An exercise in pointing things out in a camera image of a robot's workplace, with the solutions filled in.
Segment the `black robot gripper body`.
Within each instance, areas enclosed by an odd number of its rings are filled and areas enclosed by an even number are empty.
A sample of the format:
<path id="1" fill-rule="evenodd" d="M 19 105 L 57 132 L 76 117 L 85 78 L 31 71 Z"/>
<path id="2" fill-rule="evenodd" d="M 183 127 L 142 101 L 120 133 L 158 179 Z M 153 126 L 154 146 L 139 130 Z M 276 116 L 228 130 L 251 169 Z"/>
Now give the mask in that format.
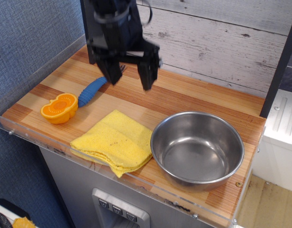
<path id="1" fill-rule="evenodd" d="M 120 62 L 138 64 L 145 51 L 156 44 L 143 38 L 136 1 L 89 0 L 95 27 L 90 45 L 95 54 L 119 54 Z"/>

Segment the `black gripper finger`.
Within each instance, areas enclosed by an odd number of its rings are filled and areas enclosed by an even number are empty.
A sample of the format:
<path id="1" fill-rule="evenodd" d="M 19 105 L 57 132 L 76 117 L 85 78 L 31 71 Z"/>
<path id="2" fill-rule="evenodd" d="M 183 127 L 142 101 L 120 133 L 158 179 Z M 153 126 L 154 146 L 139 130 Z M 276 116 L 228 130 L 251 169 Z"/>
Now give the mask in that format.
<path id="1" fill-rule="evenodd" d="M 115 85 L 122 76 L 119 54 L 95 54 L 97 66 L 109 83 Z"/>
<path id="2" fill-rule="evenodd" d="M 158 46 L 154 46 L 149 51 L 145 51 L 137 64 L 140 80 L 145 91 L 152 88 L 153 83 L 157 80 L 158 69 L 163 64 L 159 56 L 159 50 Z"/>

